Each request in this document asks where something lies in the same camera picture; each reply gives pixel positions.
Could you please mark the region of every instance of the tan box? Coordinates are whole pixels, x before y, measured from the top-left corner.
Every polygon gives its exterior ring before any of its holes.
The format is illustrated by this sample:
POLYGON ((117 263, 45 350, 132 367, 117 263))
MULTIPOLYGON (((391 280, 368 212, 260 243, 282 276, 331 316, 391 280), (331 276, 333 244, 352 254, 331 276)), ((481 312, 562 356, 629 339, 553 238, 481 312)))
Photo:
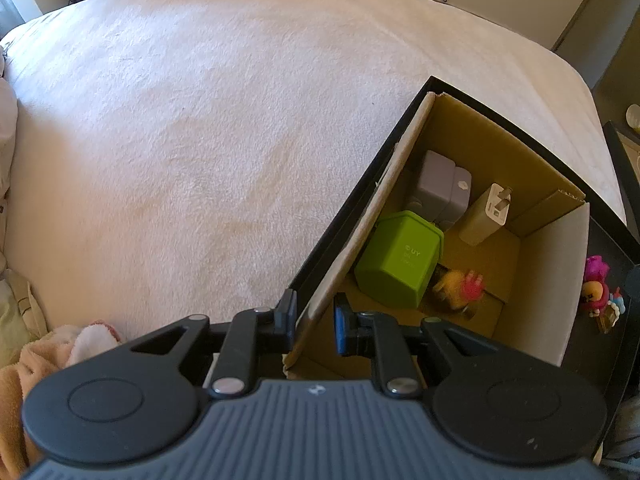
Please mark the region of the tan box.
POLYGON ((531 356, 560 365, 574 324, 587 252, 589 205, 584 194, 539 155, 482 114, 453 97, 428 93, 399 140, 372 200, 351 237, 307 303, 296 346, 285 364, 292 378, 364 378, 369 361, 335 351, 332 299, 347 294, 354 311, 378 310, 419 325, 441 316, 531 356), (471 319, 420 310, 388 309, 359 291, 353 266, 380 213, 402 209, 427 150, 452 159, 472 175, 471 202, 492 183, 510 187, 505 227, 476 247, 447 231, 440 264, 484 275, 486 294, 471 319))

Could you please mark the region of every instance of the gray object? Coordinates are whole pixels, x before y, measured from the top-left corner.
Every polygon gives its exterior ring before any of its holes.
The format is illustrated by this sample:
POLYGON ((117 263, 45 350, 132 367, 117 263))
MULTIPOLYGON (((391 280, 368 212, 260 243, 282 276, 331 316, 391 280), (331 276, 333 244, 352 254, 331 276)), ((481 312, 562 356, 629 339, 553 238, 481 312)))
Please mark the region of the gray object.
POLYGON ((492 463, 440 433, 414 400, 370 381, 265 380, 215 402, 165 452, 108 470, 45 459, 25 480, 604 480, 587 459, 535 469, 492 463))
POLYGON ((406 208, 433 222, 449 204, 456 163, 429 150, 406 208))
POLYGON ((386 387, 393 394, 412 394, 418 389, 418 381, 409 377, 398 377, 391 379, 386 387))
POLYGON ((451 197, 444 210, 436 218, 436 225, 446 231, 453 226, 469 207, 471 194, 471 173, 464 168, 456 167, 451 187, 451 197))
POLYGON ((244 383, 235 377, 223 377, 213 383, 212 387, 217 394, 233 395, 242 391, 244 383))

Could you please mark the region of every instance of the green box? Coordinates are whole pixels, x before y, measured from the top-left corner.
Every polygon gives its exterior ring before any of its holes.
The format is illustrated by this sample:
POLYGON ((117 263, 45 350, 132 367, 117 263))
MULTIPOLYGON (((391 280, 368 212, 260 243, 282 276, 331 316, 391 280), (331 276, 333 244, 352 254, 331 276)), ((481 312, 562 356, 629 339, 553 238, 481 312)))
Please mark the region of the green box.
POLYGON ((358 287, 389 308, 418 308, 443 246, 442 231, 411 211, 380 218, 355 267, 358 287))

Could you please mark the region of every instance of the bed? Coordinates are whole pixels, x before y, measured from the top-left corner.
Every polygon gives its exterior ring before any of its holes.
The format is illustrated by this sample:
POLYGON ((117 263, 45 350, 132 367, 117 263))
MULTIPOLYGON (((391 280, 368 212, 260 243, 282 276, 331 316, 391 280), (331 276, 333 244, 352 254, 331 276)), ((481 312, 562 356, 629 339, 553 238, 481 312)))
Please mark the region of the bed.
POLYGON ((624 219, 575 70, 431 0, 87 0, 2 46, 18 99, 5 255, 50 326, 134 337, 274 305, 431 75, 624 219))

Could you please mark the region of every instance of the mattress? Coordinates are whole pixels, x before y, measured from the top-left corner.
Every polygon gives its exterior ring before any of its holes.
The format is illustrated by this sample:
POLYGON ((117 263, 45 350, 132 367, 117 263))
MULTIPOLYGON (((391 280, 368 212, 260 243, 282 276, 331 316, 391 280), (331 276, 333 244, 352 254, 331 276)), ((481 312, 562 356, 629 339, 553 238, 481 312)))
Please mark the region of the mattress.
POLYGON ((624 218, 580 76, 431 0, 87 0, 2 46, 18 98, 5 255, 51 326, 133 337, 273 306, 430 75, 624 218))

